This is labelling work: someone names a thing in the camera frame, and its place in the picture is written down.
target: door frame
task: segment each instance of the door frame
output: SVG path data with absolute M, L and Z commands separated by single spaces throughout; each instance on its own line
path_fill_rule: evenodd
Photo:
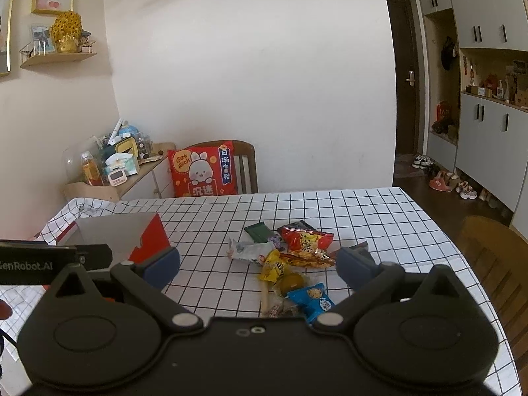
M 417 154 L 419 150 L 419 137 L 420 137 L 420 115 L 421 115 L 421 105 L 420 105 L 420 90 L 422 82 L 420 74 L 420 64 L 418 59 L 418 41 L 416 40 L 416 31 L 415 31 L 415 19 L 413 15 L 413 6 L 411 5 L 411 0 L 398 0 L 402 2 L 407 17 L 409 19 L 409 29 L 411 31 L 412 46 L 413 46 L 413 67 L 414 67 L 414 99 L 415 99 L 415 113 L 414 113 L 414 138 L 413 138 L 413 153 Z
M 418 132 L 418 153 L 427 153 L 429 137 L 430 97 L 429 97 L 429 60 L 427 57 L 427 39 L 423 23 L 420 0 L 410 0 L 414 19 L 414 33 L 417 41 L 419 85 L 420 85 L 420 129 Z

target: yellow circle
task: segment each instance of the yellow circle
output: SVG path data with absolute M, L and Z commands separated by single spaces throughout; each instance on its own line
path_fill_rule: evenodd
M 179 173 L 188 173 L 191 166 L 191 152 L 189 150 L 179 150 L 172 157 L 174 168 Z

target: pile of snacks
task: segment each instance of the pile of snacks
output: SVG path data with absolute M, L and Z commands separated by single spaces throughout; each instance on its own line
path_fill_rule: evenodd
M 327 253 L 334 234 L 317 231 L 303 220 L 278 228 L 260 222 L 245 228 L 255 243 L 229 240 L 228 256 L 262 266 L 261 312 L 268 317 L 295 317 L 304 313 L 309 323 L 334 303 L 324 284 L 312 285 L 307 275 L 291 267 L 324 269 L 335 265 Z

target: dark brown door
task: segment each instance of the dark brown door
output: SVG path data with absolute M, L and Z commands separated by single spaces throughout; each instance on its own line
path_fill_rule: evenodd
M 396 62 L 396 154 L 418 149 L 418 53 L 410 0 L 387 0 Z M 408 81 L 414 74 L 414 83 Z

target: blue snack bag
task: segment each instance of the blue snack bag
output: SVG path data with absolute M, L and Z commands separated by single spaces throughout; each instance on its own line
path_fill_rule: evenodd
M 334 306 L 334 303 L 325 293 L 325 285 L 323 283 L 292 290 L 288 292 L 288 298 L 303 309 L 308 323 L 313 322 L 319 314 L 328 311 Z

